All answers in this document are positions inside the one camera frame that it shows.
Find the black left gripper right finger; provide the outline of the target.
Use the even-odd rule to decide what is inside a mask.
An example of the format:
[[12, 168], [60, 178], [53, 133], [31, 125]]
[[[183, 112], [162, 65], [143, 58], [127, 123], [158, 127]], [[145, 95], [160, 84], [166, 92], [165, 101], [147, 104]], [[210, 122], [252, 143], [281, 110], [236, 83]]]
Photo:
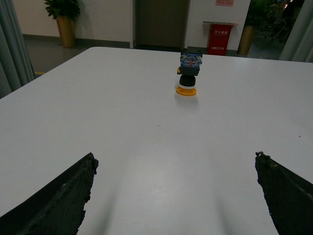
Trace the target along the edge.
[[274, 161], [262, 151], [256, 153], [257, 182], [274, 226], [280, 235], [313, 233], [313, 185]]

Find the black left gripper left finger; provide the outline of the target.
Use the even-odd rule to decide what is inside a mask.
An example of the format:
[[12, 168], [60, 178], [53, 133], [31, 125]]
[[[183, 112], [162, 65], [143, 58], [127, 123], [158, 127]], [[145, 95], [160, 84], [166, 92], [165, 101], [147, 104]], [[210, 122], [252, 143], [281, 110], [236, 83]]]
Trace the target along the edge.
[[87, 154], [0, 218], [2, 235], [75, 235], [99, 161]]

